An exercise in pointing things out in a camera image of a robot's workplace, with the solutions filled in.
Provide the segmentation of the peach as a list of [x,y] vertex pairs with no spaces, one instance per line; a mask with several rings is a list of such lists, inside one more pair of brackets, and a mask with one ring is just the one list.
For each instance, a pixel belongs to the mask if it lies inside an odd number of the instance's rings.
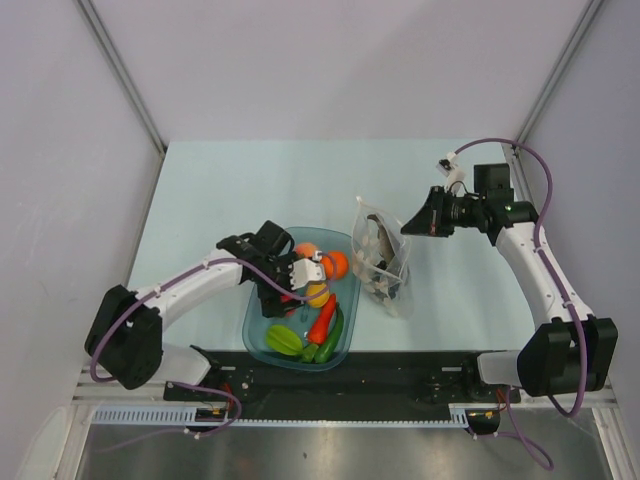
[[313,243],[303,242],[297,244],[294,251],[301,258],[312,258],[318,251],[318,247]]

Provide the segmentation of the red apple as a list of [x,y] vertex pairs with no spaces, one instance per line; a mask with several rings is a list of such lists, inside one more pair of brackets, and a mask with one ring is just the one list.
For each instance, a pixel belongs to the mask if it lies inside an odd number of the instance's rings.
[[290,296],[282,295],[281,306],[283,309],[283,316],[289,317],[295,313],[295,311],[299,307],[299,302]]

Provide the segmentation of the orange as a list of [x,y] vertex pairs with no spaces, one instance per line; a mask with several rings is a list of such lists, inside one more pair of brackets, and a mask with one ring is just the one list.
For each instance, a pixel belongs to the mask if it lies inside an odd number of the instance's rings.
[[349,272],[349,260],[345,253],[341,251],[329,251],[323,255],[321,260],[326,278],[336,281],[346,276]]

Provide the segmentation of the green star fruit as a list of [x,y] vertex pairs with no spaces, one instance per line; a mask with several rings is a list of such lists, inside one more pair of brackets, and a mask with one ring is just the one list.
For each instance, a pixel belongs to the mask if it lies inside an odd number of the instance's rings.
[[285,325],[272,325],[265,335],[266,345],[285,356],[298,357],[304,350],[301,337]]

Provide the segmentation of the clear zip top bag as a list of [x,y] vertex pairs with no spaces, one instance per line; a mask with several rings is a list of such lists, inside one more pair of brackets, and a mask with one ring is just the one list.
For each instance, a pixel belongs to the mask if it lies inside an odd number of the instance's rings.
[[411,240],[389,212],[356,197],[351,233],[351,268],[370,299],[394,318],[414,310],[409,256]]

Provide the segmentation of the grey toy fish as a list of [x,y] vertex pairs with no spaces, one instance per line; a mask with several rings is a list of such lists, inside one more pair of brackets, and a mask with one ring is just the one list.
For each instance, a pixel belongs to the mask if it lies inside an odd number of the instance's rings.
[[368,221],[373,221],[377,227],[377,250],[380,260],[374,265],[377,271],[403,280],[407,264],[407,255],[399,240],[393,236],[382,219],[377,214],[368,214]]

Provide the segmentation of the dark grape bunch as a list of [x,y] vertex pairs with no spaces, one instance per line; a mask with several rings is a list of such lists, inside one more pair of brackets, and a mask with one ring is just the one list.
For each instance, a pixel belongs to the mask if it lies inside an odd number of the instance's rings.
[[375,273],[367,283],[367,291],[378,301],[396,301],[399,298],[401,282],[395,276]]

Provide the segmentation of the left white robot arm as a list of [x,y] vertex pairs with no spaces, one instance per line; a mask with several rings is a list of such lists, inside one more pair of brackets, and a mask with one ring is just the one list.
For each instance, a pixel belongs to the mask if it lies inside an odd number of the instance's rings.
[[116,381],[127,390],[151,380],[185,384],[197,398],[210,399],[221,387],[212,360],[197,347],[165,343],[164,332],[212,296],[247,281],[256,285],[264,315],[282,317],[301,305],[299,289],[323,277],[322,268],[296,253],[293,237],[271,221],[255,233],[226,237],[165,282],[109,289],[85,341],[89,374],[96,383]]

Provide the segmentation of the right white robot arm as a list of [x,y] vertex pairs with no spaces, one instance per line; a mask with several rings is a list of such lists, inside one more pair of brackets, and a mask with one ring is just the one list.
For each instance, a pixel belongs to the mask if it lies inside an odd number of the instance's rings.
[[446,238],[457,228],[475,228],[509,264],[531,311],[536,330],[519,351],[482,353],[461,376],[463,393],[484,401],[497,385],[531,397],[580,396],[604,387],[618,339],[610,318],[598,318],[562,272],[539,225],[534,205],[519,201],[506,163],[477,165],[474,189],[460,194],[464,174],[443,159],[446,178],[431,187],[421,209],[401,229],[409,236]]

